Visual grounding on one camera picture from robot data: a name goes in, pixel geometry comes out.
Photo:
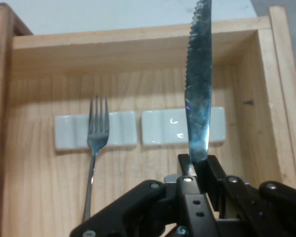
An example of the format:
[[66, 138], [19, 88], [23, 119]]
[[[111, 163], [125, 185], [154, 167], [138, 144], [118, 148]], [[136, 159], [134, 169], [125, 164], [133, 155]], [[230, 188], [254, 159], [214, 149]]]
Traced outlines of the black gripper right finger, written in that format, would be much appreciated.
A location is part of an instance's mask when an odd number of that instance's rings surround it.
[[255, 237], [296, 237], [296, 189], [276, 181], [259, 188], [228, 176], [214, 155], [195, 163], [200, 190], [220, 218], [239, 218]]

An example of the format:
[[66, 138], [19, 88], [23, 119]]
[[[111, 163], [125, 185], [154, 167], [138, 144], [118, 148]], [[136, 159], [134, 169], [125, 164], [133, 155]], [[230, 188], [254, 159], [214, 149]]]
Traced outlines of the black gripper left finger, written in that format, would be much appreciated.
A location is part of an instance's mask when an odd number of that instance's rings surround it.
[[193, 164], [178, 156], [183, 175], [174, 182], [146, 180], [74, 228], [72, 237], [159, 237], [166, 225], [177, 226], [168, 236], [217, 237], [219, 229], [207, 200], [216, 181], [219, 161], [209, 155]]

